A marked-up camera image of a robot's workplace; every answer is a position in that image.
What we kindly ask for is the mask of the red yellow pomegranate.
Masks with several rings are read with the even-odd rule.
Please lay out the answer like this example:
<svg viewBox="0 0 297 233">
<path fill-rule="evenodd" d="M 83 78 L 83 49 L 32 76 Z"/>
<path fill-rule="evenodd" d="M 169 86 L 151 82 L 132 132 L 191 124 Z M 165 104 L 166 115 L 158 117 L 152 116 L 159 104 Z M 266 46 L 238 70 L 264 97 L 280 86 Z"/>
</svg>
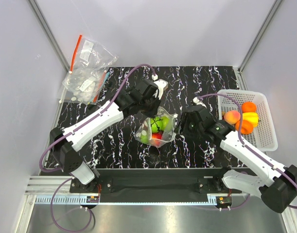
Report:
<svg viewBox="0 0 297 233">
<path fill-rule="evenodd" d="M 162 139 L 162 134 L 153 133 L 152 139 L 150 140 L 150 142 L 151 142 L 152 146 L 159 148 L 161 145 L 161 139 Z"/>
</svg>

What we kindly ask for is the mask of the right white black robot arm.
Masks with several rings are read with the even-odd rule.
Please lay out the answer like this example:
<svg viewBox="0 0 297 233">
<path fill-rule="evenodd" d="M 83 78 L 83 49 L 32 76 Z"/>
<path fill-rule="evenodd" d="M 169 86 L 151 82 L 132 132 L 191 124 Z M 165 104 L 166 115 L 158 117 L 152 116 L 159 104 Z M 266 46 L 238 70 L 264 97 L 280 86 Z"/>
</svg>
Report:
<svg viewBox="0 0 297 233">
<path fill-rule="evenodd" d="M 185 111 L 175 133 L 192 139 L 203 138 L 229 152 L 243 162 L 255 175 L 226 168 L 213 180 L 218 192 L 236 189 L 260 198 L 276 213 L 283 213 L 297 196 L 297 167 L 286 167 L 242 139 L 238 132 L 223 120 L 215 120 L 199 105 Z"/>
</svg>

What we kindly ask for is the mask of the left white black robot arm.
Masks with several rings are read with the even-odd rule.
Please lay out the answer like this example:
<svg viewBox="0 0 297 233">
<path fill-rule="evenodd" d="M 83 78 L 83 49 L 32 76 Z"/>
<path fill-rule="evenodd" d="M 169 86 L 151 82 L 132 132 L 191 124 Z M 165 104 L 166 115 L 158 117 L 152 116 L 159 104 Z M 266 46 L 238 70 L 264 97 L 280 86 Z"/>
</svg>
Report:
<svg viewBox="0 0 297 233">
<path fill-rule="evenodd" d="M 125 118 L 143 113 L 147 117 L 157 114 L 164 91 L 165 80 L 144 79 L 136 86 L 118 91 L 111 100 L 80 122 L 64 129 L 54 128 L 50 132 L 50 149 L 61 169 L 74 176 L 87 192 L 98 185 L 95 173 L 83 161 L 78 152 L 97 134 Z"/>
</svg>

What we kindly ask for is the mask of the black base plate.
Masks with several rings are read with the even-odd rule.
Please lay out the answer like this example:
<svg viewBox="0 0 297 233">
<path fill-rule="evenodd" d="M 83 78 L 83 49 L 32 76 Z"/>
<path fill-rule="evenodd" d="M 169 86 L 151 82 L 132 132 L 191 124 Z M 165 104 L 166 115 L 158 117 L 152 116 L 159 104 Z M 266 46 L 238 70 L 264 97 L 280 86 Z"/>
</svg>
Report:
<svg viewBox="0 0 297 233">
<path fill-rule="evenodd" d="M 99 169 L 99 176 L 87 185 L 78 179 L 70 192 L 100 194 L 101 203 L 153 204 L 199 203 L 207 194 L 229 195 L 222 184 L 224 168 Z"/>
</svg>

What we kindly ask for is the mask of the orange fruit lower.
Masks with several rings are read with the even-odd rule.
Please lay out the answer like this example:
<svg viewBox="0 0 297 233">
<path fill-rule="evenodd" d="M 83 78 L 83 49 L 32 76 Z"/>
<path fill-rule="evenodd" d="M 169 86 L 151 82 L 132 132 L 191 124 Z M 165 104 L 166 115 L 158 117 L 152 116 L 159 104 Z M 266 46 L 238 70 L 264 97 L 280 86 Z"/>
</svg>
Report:
<svg viewBox="0 0 297 233">
<path fill-rule="evenodd" d="M 247 120 L 242 121 L 241 134 L 250 134 L 253 132 L 253 125 Z"/>
</svg>

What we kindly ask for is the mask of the clear bag with white dots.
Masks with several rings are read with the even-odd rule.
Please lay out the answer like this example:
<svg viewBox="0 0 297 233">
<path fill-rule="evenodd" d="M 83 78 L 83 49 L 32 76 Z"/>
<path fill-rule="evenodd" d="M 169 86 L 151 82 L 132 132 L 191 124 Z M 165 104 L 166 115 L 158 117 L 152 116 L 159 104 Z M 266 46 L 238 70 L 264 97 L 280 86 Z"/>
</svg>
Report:
<svg viewBox="0 0 297 233">
<path fill-rule="evenodd" d="M 135 139 L 156 148 L 174 141 L 177 117 L 177 113 L 170 114 L 159 107 L 154 117 L 148 117 L 140 124 Z"/>
</svg>

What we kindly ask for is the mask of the yellow bell pepper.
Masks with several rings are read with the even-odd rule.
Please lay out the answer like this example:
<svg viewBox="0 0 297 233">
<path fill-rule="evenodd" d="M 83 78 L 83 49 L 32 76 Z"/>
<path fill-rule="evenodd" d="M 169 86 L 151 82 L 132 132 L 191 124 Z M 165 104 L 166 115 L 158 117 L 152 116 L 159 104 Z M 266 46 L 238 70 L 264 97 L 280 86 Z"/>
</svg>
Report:
<svg viewBox="0 0 297 233">
<path fill-rule="evenodd" d="M 243 113 L 243 120 L 250 122 L 253 127 L 257 127 L 259 123 L 259 115 L 256 112 Z"/>
</svg>

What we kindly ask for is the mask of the peach fruit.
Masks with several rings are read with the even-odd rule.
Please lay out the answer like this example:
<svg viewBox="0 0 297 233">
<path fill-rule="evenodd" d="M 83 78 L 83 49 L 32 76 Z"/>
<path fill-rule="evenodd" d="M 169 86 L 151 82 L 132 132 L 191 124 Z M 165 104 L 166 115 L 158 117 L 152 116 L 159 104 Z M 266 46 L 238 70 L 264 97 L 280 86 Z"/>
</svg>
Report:
<svg viewBox="0 0 297 233">
<path fill-rule="evenodd" d="M 230 125 L 235 125 L 240 119 L 241 115 L 236 110 L 228 111 L 224 114 L 224 120 Z"/>
</svg>

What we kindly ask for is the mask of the clear bag with red zipper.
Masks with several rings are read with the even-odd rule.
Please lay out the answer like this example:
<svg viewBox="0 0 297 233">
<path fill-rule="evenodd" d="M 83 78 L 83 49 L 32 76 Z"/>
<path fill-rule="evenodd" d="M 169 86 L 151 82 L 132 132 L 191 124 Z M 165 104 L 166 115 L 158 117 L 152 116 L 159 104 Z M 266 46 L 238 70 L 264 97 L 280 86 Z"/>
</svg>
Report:
<svg viewBox="0 0 297 233">
<path fill-rule="evenodd" d="M 69 74 L 76 69 L 101 69 L 114 64 L 118 56 L 102 44 L 79 35 L 69 68 Z"/>
</svg>

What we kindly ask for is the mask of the clear bag with coloured zippers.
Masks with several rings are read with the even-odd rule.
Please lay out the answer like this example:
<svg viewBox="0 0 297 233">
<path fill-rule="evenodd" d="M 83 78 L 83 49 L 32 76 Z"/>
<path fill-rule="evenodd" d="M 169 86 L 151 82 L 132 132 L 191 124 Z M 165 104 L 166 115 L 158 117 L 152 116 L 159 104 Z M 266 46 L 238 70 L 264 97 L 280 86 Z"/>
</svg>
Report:
<svg viewBox="0 0 297 233">
<path fill-rule="evenodd" d="M 68 73 L 62 85 L 66 89 L 65 101 L 96 104 L 98 95 L 108 79 L 107 69 L 77 68 Z"/>
</svg>

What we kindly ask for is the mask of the orange fruit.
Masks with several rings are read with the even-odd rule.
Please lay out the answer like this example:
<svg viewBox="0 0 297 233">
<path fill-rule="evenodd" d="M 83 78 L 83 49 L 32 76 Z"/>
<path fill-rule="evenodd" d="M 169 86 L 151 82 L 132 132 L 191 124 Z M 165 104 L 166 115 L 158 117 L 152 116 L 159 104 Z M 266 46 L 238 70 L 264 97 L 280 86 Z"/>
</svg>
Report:
<svg viewBox="0 0 297 233">
<path fill-rule="evenodd" d="M 242 112 L 243 113 L 251 113 L 256 112 L 257 106 L 253 102 L 244 102 L 242 104 Z"/>
<path fill-rule="evenodd" d="M 247 120 L 242 121 L 241 134 L 250 134 L 253 132 L 253 125 Z"/>
</svg>

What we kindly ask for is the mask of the white plastic basket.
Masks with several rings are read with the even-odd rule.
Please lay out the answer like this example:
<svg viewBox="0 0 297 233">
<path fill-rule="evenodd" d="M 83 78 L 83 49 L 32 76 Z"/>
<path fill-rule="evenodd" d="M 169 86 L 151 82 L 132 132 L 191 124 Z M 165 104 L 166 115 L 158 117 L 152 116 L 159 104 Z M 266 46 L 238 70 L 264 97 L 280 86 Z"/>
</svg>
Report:
<svg viewBox="0 0 297 233">
<path fill-rule="evenodd" d="M 259 92 L 235 89 L 222 89 L 218 91 L 219 94 L 226 95 L 232 99 L 218 96 L 218 114 L 222 119 L 222 112 L 232 110 L 239 110 L 238 105 L 244 102 L 253 102 L 257 106 L 256 113 L 259 115 L 259 123 L 253 132 L 242 135 L 242 137 L 261 151 L 275 151 L 278 148 L 278 141 L 270 113 L 270 108 L 267 98 L 264 94 Z"/>
</svg>

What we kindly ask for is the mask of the green bell pepper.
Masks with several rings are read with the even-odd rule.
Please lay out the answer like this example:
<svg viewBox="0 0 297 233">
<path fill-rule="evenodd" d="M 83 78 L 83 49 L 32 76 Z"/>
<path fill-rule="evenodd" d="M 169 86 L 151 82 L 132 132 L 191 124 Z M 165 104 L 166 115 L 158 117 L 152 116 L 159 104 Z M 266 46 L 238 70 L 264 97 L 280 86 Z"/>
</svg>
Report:
<svg viewBox="0 0 297 233">
<path fill-rule="evenodd" d="M 150 126 L 152 133 L 158 133 L 162 130 L 162 120 L 160 117 L 150 118 Z"/>
</svg>

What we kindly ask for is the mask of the black marble pattern mat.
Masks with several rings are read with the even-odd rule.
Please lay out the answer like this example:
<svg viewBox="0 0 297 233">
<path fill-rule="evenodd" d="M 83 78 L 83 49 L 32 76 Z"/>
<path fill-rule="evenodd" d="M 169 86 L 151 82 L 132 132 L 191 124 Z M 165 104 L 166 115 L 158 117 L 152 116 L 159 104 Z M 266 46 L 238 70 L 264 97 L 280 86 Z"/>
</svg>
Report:
<svg viewBox="0 0 297 233">
<path fill-rule="evenodd" d="M 205 96 L 204 104 L 218 117 L 215 93 L 239 88 L 235 69 L 230 66 L 155 67 L 154 71 L 169 84 L 161 106 L 171 114 L 181 114 L 193 98 Z M 79 156 L 91 168 L 243 166 L 236 157 L 205 140 L 177 136 L 160 148 L 142 144 L 135 133 L 144 120 L 143 114 L 137 114 L 106 128 L 82 147 Z"/>
</svg>

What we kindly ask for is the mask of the orange fruit top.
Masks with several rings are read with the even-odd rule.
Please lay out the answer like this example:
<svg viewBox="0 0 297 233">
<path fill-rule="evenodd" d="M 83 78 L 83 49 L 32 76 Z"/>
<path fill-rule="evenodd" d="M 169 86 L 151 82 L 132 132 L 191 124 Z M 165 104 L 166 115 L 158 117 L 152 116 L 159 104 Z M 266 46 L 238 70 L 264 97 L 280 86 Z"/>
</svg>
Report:
<svg viewBox="0 0 297 233">
<path fill-rule="evenodd" d="M 251 113 L 256 112 L 257 106 L 253 102 L 244 102 L 242 104 L 242 112 L 243 113 Z"/>
</svg>

